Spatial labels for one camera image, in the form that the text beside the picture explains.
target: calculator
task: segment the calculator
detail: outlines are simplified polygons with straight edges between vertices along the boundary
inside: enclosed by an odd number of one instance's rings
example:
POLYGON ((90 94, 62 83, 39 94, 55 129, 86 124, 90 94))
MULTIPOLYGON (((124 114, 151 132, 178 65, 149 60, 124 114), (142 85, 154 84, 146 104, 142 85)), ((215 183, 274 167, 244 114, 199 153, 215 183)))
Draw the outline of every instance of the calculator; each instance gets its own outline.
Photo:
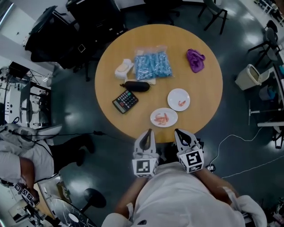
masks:
POLYGON ((136 103, 138 98, 131 92, 126 90, 120 96, 118 96, 112 103, 122 114, 129 111, 136 103))

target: white shirt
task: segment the white shirt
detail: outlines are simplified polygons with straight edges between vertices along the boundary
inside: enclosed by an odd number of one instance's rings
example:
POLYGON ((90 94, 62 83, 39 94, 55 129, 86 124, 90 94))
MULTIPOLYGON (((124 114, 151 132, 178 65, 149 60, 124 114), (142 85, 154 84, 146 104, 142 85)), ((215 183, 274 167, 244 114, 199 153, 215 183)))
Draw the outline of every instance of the white shirt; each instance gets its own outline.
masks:
MULTIPOLYGON (((37 143, 43 145, 51 154, 44 141, 37 143)), ((54 174, 53 158, 42 146, 35 144, 31 149, 23 151, 12 143, 0 140, 0 178, 11 183, 25 183, 21 177, 20 158, 31 160, 35 166, 35 182, 49 178, 54 174)))
POLYGON ((132 220, 114 213, 102 227, 245 227, 239 211, 215 199, 178 162, 158 167, 136 200, 132 220))

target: plastic bag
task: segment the plastic bag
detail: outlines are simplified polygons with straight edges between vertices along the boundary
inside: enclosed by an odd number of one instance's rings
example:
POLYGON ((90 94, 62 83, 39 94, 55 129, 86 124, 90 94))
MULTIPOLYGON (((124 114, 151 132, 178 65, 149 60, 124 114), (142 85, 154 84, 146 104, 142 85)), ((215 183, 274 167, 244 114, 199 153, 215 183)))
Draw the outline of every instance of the plastic bag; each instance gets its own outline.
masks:
POLYGON ((172 76, 167 47, 138 48, 134 59, 137 80, 172 76))

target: small white plate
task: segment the small white plate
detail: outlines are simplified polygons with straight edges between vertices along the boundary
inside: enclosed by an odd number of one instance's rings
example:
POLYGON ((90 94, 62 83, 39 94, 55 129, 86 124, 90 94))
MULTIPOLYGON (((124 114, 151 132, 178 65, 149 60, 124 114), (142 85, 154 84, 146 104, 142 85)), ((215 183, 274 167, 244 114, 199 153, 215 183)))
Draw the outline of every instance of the small white plate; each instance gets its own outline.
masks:
POLYGON ((168 104, 175 111, 184 111, 190 105, 190 96, 181 88, 173 89, 168 94, 168 104))
POLYGON ((160 109, 155 110, 151 114, 150 120, 151 120, 153 125, 160 127, 160 128, 166 128, 166 127, 170 127, 170 126, 174 125, 178 121, 178 114, 170 108, 160 108, 160 109), (168 121, 166 122, 165 125, 159 124, 158 121, 155 121, 156 116, 157 117, 164 117, 165 114, 168 117, 168 121))

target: trash can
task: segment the trash can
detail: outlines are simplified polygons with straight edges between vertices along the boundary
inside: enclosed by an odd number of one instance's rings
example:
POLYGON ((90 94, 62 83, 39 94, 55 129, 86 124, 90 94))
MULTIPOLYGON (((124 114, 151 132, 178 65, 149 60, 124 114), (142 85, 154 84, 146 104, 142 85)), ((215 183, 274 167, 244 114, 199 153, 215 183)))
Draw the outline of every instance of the trash can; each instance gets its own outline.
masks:
POLYGON ((272 86, 266 85, 260 89, 258 95, 262 101, 273 100, 276 95, 276 91, 274 91, 272 86))
POLYGON ((246 90, 256 85, 261 85, 264 80, 267 80, 264 76, 260 76, 260 73, 256 70, 253 65, 248 65, 243 71, 237 76, 235 83, 242 89, 246 90))

